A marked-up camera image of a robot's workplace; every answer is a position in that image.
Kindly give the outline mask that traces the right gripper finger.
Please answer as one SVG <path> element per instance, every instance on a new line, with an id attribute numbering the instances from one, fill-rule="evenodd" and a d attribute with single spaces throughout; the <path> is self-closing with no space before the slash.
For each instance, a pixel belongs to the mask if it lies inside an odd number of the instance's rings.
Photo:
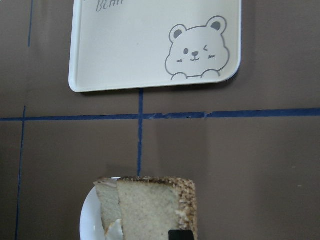
<path id="1" fill-rule="evenodd" d="M 168 232 L 169 240 L 194 240 L 194 234 L 191 230 L 170 230 Z"/>

